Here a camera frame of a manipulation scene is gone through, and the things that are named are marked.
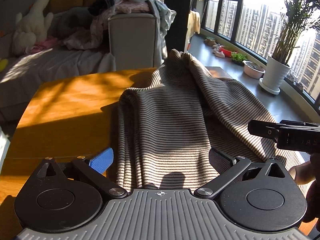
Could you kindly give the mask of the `person's right hand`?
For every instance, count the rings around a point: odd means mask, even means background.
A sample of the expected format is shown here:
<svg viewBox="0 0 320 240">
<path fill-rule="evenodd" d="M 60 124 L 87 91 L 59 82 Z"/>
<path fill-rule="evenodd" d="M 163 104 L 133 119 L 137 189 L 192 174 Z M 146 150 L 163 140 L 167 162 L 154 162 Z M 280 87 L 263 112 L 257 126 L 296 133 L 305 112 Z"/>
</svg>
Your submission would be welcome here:
<svg viewBox="0 0 320 240">
<path fill-rule="evenodd" d="M 312 182 L 306 195 L 308 207 L 303 222 L 317 218 L 316 229 L 319 231 L 319 153 L 310 154 L 309 161 L 290 168 L 289 174 L 298 185 Z"/>
</svg>

